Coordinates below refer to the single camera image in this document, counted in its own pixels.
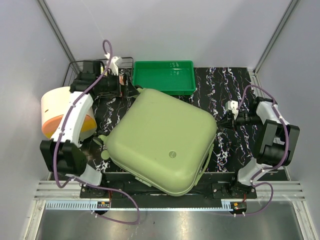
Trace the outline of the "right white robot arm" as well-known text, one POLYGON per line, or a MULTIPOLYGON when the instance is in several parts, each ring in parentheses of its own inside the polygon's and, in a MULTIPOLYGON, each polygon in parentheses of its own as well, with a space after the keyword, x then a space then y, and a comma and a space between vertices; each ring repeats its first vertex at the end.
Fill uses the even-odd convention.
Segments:
POLYGON ((253 158, 227 185, 228 195, 236 199, 254 189, 255 179, 291 163, 300 128, 287 122, 277 103, 269 98, 256 97, 249 111, 241 111, 239 103, 234 100, 228 101, 225 108, 226 114, 218 122, 221 128, 237 131, 241 126, 262 126, 252 150, 253 158))

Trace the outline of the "green hard-shell suitcase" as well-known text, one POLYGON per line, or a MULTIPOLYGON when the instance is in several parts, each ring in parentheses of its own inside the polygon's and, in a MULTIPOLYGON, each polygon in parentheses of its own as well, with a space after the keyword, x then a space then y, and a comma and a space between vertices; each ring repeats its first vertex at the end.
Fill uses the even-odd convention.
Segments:
POLYGON ((191 180, 204 173, 216 133, 209 112, 144 88, 111 132, 99 138, 115 165, 159 185, 163 178, 191 180))

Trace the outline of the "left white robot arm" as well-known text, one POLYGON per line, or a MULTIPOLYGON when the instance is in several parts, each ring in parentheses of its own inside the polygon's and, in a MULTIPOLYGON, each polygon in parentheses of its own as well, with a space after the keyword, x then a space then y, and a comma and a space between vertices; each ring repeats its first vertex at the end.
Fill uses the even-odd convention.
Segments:
POLYGON ((118 56, 109 56, 82 62, 82 70, 69 86, 66 112, 51 138, 40 143, 45 163, 56 179, 62 174, 91 186, 90 192, 97 198, 108 193, 108 186, 102 182, 102 173, 87 164, 87 158, 79 148, 81 129, 97 97, 133 97, 138 94, 130 79, 119 73, 122 60, 118 56))

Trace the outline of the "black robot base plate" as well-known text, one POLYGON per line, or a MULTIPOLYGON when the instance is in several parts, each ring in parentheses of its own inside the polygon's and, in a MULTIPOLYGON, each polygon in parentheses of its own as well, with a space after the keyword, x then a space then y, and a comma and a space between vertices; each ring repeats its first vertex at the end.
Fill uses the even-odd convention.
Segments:
POLYGON ((128 172, 102 174, 102 187, 124 191, 130 196, 201 196, 213 199, 257 198, 256 189, 237 182, 236 174, 223 172, 200 172, 195 179, 167 177, 160 184, 153 184, 128 172))

